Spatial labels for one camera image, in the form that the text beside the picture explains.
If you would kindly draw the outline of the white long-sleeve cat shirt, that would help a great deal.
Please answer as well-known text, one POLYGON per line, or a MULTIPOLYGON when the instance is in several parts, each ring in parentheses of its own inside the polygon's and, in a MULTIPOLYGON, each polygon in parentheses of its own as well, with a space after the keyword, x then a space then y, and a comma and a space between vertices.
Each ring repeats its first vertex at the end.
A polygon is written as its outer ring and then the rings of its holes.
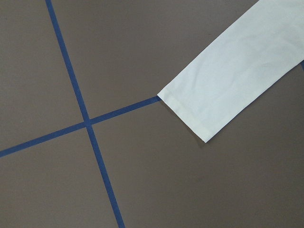
POLYGON ((207 142, 303 59, 303 1, 260 0, 158 96, 207 142))

